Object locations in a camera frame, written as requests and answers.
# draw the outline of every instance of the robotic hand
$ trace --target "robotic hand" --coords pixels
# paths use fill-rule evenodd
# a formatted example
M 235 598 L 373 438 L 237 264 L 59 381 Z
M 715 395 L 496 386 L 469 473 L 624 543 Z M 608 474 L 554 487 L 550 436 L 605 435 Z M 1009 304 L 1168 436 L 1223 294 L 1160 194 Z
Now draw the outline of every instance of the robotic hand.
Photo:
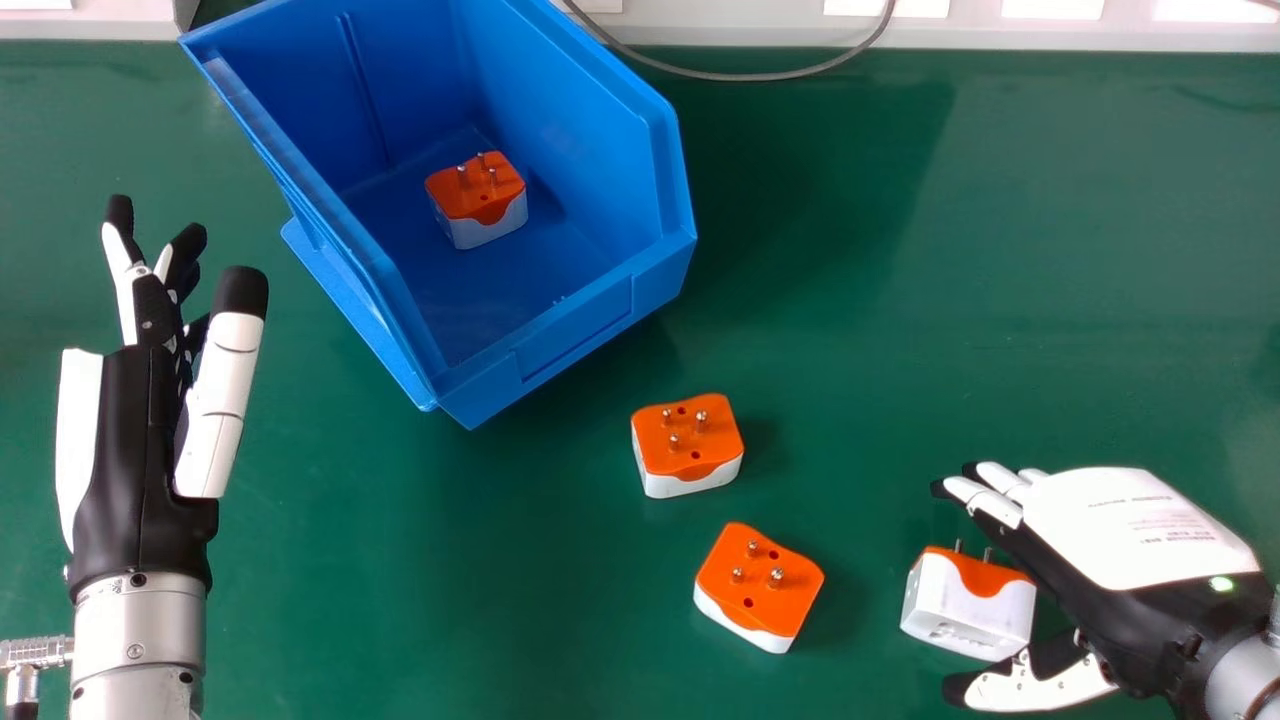
M 1048 711 L 1119 689 L 1162 696 L 1183 720 L 1280 720 L 1272 585 L 1248 544 L 1151 473 L 977 462 L 933 495 L 964 506 L 1076 625 L 947 678 L 948 702 Z
M 239 448 L 268 283 L 230 268 L 210 315 L 184 324 L 205 228 L 147 268 L 133 204 L 114 196 L 102 247 L 123 347 L 63 354 L 55 486 L 74 637 L 0 643 L 5 719 L 32 719 L 37 675 L 70 664 L 73 720 L 189 720 L 202 711 L 206 544 Z M 197 356 L 200 377 L 193 379 Z

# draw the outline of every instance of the gray cable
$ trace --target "gray cable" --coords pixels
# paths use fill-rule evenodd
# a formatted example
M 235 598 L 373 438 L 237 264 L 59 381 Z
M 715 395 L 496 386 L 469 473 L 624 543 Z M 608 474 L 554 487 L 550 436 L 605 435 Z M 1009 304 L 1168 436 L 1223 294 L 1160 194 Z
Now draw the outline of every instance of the gray cable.
M 897 0 L 884 0 L 884 14 L 881 15 L 879 23 L 876 24 L 876 29 L 867 36 L 865 40 L 858 45 L 850 47 L 849 50 L 836 55 L 835 58 L 818 63 L 817 65 L 809 65 L 808 68 L 799 68 L 795 70 L 785 70 L 781 73 L 709 73 L 705 70 L 695 70 L 690 68 L 681 68 L 678 65 L 671 65 L 663 63 L 662 60 L 654 60 L 648 55 L 641 55 L 635 50 L 627 47 L 622 41 L 614 37 L 609 31 L 600 27 L 599 23 L 591 19 L 582 8 L 579 8 L 575 0 L 563 0 L 564 6 L 570 9 L 571 13 L 577 15 L 577 19 L 582 20 L 582 24 L 588 27 L 591 32 L 598 35 L 604 44 L 612 47 L 614 51 L 631 58 L 636 63 L 649 65 L 650 68 L 657 68 L 659 70 L 689 77 L 694 79 L 709 79 L 714 82 L 777 82 L 781 79 L 797 79 L 803 77 L 815 76 L 818 73 L 824 73 L 838 65 L 844 65 L 849 60 L 852 60 L 858 55 L 861 55 L 868 47 L 876 45 L 879 36 L 884 35 L 884 29 L 888 28 L 890 19 L 893 18 L 893 9 L 897 6 Z

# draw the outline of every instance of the blue storage box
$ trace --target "blue storage box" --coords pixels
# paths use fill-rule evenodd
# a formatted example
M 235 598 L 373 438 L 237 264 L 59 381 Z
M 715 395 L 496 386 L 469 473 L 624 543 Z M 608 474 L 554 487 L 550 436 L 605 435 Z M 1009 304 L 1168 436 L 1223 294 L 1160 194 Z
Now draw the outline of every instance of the blue storage box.
M 422 410 L 474 428 L 680 292 L 675 110 L 549 0 L 270 0 L 182 45 L 279 182 L 285 242 Z M 486 150 L 529 223 L 458 251 L 422 183 Z

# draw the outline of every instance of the power plug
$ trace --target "power plug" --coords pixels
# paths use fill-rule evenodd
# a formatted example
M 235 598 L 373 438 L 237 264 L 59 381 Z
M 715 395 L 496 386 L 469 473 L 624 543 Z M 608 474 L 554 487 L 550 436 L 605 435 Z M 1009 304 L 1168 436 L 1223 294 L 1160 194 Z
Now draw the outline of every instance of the power plug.
M 636 410 L 631 447 L 644 493 L 659 500 L 728 484 L 742 466 L 742 436 L 719 393 Z
M 1011 568 L 925 547 L 906 579 L 902 632 L 951 652 L 997 662 L 1032 641 L 1036 584 Z
M 458 250 L 471 250 L 512 233 L 529 222 L 525 178 L 498 151 L 426 178 L 435 219 Z
M 764 650 L 791 650 L 826 579 L 813 560 L 742 523 L 724 525 L 694 580 L 698 610 Z

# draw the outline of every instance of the green tabletop surface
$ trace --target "green tabletop surface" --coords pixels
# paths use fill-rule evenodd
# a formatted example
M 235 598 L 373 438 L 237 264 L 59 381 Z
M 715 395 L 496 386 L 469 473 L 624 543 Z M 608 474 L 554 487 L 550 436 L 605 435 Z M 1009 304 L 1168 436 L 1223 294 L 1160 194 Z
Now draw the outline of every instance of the green tabletop surface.
M 270 174 L 178 47 L 0 45 L 0 637 L 70 630 L 58 361 L 119 342 L 111 192 L 152 258 L 209 227 L 195 306 L 229 264 L 273 283 L 211 546 L 209 719 L 972 717 L 938 684 L 979 664 L 897 623 L 923 546 L 982 548 L 928 492 L 975 459 L 1146 466 L 1280 564 L 1280 58 L 877 51 L 783 85 L 645 77 L 684 131 L 684 293 L 466 432 L 413 409 L 289 254 Z M 630 414 L 708 391 L 732 398 L 741 475 L 646 500 Z M 827 573 L 788 655 L 694 609 L 731 520 Z M 45 687 L 60 716 L 64 676 Z

